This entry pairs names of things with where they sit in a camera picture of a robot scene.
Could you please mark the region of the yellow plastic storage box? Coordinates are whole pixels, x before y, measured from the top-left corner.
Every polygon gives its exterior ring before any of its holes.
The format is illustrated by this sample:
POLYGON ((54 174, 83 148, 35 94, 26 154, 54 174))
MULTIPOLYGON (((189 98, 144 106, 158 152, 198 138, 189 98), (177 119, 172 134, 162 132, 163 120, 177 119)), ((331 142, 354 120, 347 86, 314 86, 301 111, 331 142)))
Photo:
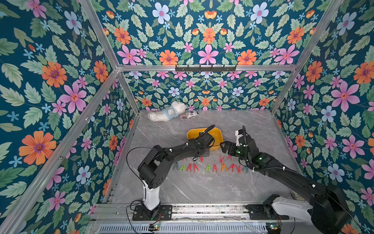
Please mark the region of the yellow plastic storage box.
MULTIPOLYGON (((187 139, 197 138, 200 133, 204 132, 206 128, 195 128, 191 129, 187 133, 187 139)), ((223 135, 220 129, 214 127, 208 133, 214 137, 214 143, 211 145, 210 151, 215 151, 221 149, 220 144, 224 142, 223 135)))

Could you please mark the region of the orange clothespin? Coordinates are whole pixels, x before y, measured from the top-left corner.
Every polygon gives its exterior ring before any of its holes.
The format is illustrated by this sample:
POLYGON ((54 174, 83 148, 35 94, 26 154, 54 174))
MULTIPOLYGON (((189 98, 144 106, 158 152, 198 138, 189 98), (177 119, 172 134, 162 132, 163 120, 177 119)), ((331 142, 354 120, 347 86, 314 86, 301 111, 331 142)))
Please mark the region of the orange clothespin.
POLYGON ((221 164, 221 171, 224 172, 224 171, 228 171, 228 168, 226 167, 225 163, 222 163, 221 164))

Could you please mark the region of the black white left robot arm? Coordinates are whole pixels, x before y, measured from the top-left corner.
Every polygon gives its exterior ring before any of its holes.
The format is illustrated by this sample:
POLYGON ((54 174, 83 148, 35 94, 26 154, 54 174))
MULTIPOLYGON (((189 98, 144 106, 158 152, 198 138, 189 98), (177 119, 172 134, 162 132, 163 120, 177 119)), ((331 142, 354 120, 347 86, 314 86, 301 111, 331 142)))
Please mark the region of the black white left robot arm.
POLYGON ((143 206, 148 211, 159 208, 159 187, 175 163, 187 158, 200 158, 209 152, 215 141, 209 131, 214 127, 215 125, 211 125, 198 137, 188 139, 184 144, 169 148, 156 145, 149 151, 137 169, 145 187, 143 206))

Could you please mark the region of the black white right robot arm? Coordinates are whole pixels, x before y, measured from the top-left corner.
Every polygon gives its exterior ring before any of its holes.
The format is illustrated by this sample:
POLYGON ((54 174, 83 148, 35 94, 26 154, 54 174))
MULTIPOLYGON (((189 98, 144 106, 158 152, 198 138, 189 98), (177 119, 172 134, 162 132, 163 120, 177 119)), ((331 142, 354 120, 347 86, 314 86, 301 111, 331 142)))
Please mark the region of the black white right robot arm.
POLYGON ((240 136, 237 142, 224 141, 220 147, 223 153, 243 160, 250 171, 277 180, 303 198, 299 201, 271 195, 263 202, 266 218, 299 218, 312 223, 323 234, 338 234, 349 221, 350 213, 340 188, 308 179, 272 155, 260 152, 250 136, 240 136))

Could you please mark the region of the newspaper print pouch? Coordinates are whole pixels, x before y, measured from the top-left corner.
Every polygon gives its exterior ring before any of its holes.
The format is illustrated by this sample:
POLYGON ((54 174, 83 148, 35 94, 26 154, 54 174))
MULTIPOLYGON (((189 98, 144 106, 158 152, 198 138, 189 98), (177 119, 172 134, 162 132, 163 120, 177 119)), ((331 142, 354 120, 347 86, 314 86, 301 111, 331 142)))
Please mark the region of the newspaper print pouch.
POLYGON ((192 111, 187 111, 187 112, 185 112, 184 114, 181 114, 180 115, 180 120, 183 120, 183 121, 185 121, 185 120, 190 120, 190 119, 192 119, 192 118, 195 118, 195 117, 197 117, 199 115, 199 112, 198 111, 196 111, 196 110, 192 110, 192 111))

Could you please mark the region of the white plush teddy bear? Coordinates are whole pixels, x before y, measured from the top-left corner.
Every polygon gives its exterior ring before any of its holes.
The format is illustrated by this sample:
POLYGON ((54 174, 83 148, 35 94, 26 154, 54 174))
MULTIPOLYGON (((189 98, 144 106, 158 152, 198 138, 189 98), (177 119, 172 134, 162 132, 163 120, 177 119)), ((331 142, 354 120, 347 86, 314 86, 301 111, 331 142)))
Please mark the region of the white plush teddy bear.
POLYGON ((168 122, 185 112, 187 106, 182 102, 174 101, 171 106, 157 112, 149 112, 147 117, 152 122, 168 122))

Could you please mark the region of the patterned shoe insole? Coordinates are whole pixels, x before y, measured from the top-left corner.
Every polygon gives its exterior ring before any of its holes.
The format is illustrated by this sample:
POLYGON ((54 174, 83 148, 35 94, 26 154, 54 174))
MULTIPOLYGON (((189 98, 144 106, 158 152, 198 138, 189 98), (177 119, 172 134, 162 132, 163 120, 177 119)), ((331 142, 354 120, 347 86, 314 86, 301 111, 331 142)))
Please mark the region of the patterned shoe insole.
POLYGON ((291 196, 294 200, 305 201, 305 199, 293 190, 290 190, 291 196))

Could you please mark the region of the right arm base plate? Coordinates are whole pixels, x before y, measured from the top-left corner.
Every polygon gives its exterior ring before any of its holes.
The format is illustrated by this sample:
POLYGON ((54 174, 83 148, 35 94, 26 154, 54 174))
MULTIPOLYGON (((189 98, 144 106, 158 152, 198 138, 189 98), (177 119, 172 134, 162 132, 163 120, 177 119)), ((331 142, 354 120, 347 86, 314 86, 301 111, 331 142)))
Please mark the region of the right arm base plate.
POLYGON ((263 204, 248 204, 245 206, 251 220, 289 220, 287 215, 279 215, 272 206, 263 204))

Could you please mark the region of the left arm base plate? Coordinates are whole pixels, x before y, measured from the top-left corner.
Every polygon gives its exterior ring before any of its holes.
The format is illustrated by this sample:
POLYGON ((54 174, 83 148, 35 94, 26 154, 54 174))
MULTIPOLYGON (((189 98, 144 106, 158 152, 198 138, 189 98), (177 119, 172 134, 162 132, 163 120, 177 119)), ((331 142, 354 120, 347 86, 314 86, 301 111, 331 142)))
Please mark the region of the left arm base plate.
POLYGON ((154 210, 148 210, 145 205, 137 205, 132 221, 169 221, 171 220, 172 209, 172 205, 158 205, 154 210))

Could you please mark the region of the black wall hook rail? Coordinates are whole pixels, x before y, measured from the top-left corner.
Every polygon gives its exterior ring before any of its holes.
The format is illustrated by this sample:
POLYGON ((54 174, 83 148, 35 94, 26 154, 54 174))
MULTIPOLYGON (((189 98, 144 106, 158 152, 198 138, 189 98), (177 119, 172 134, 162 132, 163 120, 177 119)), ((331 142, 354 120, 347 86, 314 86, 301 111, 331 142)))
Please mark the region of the black wall hook rail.
POLYGON ((234 72, 237 66, 229 65, 176 65, 174 70, 176 72, 234 72))

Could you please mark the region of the aluminium front mounting rail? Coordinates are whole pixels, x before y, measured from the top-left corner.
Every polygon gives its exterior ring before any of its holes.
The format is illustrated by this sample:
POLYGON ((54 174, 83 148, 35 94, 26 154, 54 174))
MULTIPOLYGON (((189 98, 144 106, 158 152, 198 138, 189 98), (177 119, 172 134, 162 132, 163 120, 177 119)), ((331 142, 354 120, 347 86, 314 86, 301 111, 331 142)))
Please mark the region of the aluminium front mounting rail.
POLYGON ((135 221, 136 207, 98 205, 87 234, 318 234, 311 223, 297 216, 259 217, 259 204, 170 203, 162 218, 135 221))

